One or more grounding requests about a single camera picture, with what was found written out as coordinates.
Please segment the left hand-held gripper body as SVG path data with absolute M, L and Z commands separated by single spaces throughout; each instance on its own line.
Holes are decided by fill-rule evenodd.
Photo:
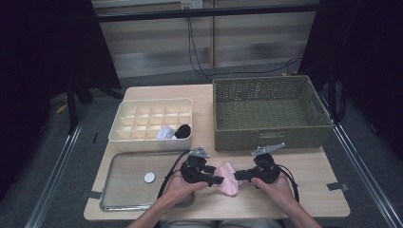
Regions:
M 203 173 L 206 167 L 206 160 L 209 158 L 209 154 L 204 150 L 202 146 L 192 149 L 188 153 L 186 161 L 180 168 L 183 179 L 188 183 L 207 182 L 210 176 Z

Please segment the person's right hand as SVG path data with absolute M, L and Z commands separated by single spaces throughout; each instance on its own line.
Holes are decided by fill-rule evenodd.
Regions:
M 252 178 L 251 182 L 264 191 L 268 198 L 283 212 L 289 212 L 296 202 L 289 181 L 284 174 L 280 174 L 272 183 L 265 183 L 259 178 Z

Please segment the white wall outlet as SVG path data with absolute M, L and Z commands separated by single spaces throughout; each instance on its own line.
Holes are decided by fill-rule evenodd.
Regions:
M 200 10 L 203 8 L 202 0 L 181 0 L 183 10 Z

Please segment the clear lid with white knob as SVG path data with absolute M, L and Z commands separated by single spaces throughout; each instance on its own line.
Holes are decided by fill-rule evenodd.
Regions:
M 157 199 L 164 178 L 181 152 L 121 153 L 113 157 L 100 207 L 103 211 L 144 211 Z

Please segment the cream divided storage box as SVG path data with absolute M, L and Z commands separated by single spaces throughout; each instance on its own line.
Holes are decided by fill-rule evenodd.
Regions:
M 186 150 L 192 142 L 192 107 L 187 98 L 123 101 L 108 139 L 121 152 Z M 163 127 L 170 125 L 176 132 L 183 124 L 191 126 L 188 138 L 156 139 Z

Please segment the dark curtain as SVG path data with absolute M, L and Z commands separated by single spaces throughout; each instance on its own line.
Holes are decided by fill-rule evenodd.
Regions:
M 0 0 L 0 197 L 45 123 L 51 98 L 120 82 L 91 0 Z
M 403 160 L 403 0 L 319 0 L 298 72 L 331 77 Z

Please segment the black sock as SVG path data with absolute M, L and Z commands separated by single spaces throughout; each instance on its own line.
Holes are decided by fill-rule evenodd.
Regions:
M 190 134 L 191 134 L 191 126 L 188 124 L 183 124 L 175 132 L 175 137 L 177 139 L 186 139 L 190 136 Z

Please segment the black horizontal bar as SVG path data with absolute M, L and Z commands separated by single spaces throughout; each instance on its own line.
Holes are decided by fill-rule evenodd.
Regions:
M 179 18 L 210 17 L 210 16 L 306 12 L 306 11 L 316 11 L 318 10 L 318 8 L 319 4 L 218 8 L 218 9 L 178 9 L 178 10 L 151 11 L 151 12 L 139 12 L 139 13 L 99 14 L 94 17 L 94 20 L 99 23 L 109 23 L 109 22 L 123 22 L 123 21 L 145 21 L 145 20 L 179 19 Z

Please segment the beige vertical post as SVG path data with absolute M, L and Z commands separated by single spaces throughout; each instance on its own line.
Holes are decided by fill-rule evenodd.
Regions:
M 210 9 L 217 8 L 217 0 L 210 0 Z M 210 66 L 215 68 L 217 65 L 217 44 L 216 44 L 216 16 L 210 16 Z

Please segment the person's left hand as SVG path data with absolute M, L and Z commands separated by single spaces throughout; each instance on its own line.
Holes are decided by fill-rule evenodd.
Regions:
M 183 177 L 179 165 L 177 170 L 171 176 L 161 199 L 167 203 L 169 208 L 174 207 L 176 204 L 182 202 L 186 197 L 195 191 L 206 188 L 208 184 L 205 181 L 196 183 L 189 183 Z

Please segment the black metal stand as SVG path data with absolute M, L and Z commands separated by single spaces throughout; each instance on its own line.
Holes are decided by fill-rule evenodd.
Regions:
M 334 122 L 337 124 L 345 115 L 347 98 L 342 83 L 337 80 L 336 75 L 332 70 L 330 70 L 328 76 L 327 88 L 330 114 Z
M 112 88 L 98 83 L 92 79 L 86 77 L 69 77 L 67 80 L 69 134 L 71 134 L 78 127 L 79 124 L 75 98 L 78 98 L 83 104 L 91 104 L 93 101 L 93 96 L 89 91 L 91 88 L 96 88 L 115 99 L 122 99 L 124 97 L 122 93 L 119 93 Z

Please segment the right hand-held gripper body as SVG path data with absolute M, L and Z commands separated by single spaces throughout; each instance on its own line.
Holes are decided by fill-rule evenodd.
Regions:
M 253 162 L 256 167 L 253 168 L 251 177 L 258 178 L 265 183 L 273 183 L 279 176 L 280 169 L 274 162 L 271 152 L 281 149 L 285 143 L 275 145 L 259 146 L 253 153 Z

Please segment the green woven basket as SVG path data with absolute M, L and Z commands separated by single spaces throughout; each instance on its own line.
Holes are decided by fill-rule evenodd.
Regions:
M 307 76 L 213 82 L 215 149 L 239 151 L 284 143 L 320 147 L 333 123 Z

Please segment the white sock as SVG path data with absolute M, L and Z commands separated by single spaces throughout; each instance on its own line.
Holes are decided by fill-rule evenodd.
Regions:
M 163 127 L 156 136 L 157 140 L 171 140 L 175 138 L 175 131 L 170 125 Z

